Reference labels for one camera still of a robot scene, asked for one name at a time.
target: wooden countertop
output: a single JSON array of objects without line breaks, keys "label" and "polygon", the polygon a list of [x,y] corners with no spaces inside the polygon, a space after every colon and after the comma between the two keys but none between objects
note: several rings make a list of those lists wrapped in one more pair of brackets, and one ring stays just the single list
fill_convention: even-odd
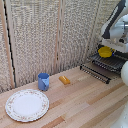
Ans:
[{"label": "wooden countertop", "polygon": [[[63,85],[58,79],[61,75],[71,84]],[[24,89],[38,90],[37,82],[0,95],[0,128],[109,128],[128,101],[128,87],[120,78],[106,85],[77,67],[50,77],[50,88],[43,92],[50,102],[48,112],[22,123],[6,114],[5,104],[13,93]]]}]

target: yellow object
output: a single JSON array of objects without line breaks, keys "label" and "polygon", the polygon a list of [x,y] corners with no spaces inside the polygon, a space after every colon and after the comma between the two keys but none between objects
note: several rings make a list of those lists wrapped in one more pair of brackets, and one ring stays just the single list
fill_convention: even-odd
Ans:
[{"label": "yellow object", "polygon": [[98,50],[98,53],[101,57],[107,58],[112,55],[112,51],[109,47],[105,46]]},{"label": "yellow object", "polygon": [[63,84],[70,84],[70,80],[68,78],[66,78],[65,76],[60,76],[59,80],[63,83]]}]

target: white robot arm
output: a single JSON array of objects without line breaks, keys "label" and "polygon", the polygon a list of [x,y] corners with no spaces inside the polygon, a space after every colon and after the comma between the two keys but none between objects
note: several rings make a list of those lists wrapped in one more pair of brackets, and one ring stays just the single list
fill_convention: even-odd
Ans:
[{"label": "white robot arm", "polygon": [[128,52],[128,0],[121,0],[101,28],[102,44]]}]

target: dish rack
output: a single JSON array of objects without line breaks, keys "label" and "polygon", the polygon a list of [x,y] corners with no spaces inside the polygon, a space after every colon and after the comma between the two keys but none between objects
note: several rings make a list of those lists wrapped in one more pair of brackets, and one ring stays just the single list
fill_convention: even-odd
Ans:
[{"label": "dish rack", "polygon": [[102,58],[99,53],[96,53],[88,57],[86,64],[81,64],[80,70],[84,70],[95,78],[109,84],[110,80],[120,77],[122,66],[126,61],[125,58],[117,55]]}]

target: plate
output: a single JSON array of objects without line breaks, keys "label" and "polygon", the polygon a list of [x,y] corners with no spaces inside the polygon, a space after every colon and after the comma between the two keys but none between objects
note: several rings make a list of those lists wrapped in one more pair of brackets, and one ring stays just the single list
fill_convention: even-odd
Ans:
[{"label": "plate", "polygon": [[6,102],[7,114],[16,121],[29,122],[42,117],[49,108],[49,100],[40,91],[26,89],[14,93]]}]

